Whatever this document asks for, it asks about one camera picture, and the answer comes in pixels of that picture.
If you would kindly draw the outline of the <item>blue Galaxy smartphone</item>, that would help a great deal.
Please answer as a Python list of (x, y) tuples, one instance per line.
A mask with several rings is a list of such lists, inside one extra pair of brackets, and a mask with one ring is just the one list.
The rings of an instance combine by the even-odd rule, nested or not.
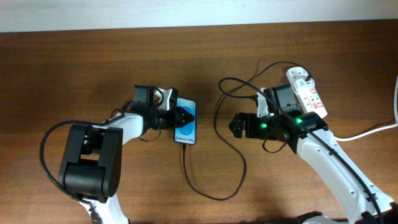
[(182, 109), (182, 123), (179, 128), (175, 128), (174, 140), (193, 145), (196, 143), (197, 104), (192, 100), (178, 98), (177, 107)]

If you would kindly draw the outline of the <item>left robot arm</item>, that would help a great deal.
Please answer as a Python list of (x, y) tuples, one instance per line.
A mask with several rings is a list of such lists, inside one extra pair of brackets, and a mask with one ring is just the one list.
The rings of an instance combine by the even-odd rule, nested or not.
[(116, 191), (123, 145), (148, 129), (175, 131), (175, 141), (195, 143), (197, 105), (174, 88), (136, 85), (133, 99), (102, 123), (74, 121), (58, 173), (63, 190), (76, 197), (92, 223), (129, 223)]

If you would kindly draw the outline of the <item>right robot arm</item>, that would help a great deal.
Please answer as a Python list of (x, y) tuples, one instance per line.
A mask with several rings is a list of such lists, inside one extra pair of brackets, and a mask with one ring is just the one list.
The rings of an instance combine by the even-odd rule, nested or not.
[(257, 113), (237, 113), (230, 122), (234, 137), (289, 146), (324, 181), (349, 223), (397, 223), (397, 203), (360, 171), (317, 112), (302, 110), (296, 93), (288, 84), (258, 90)]

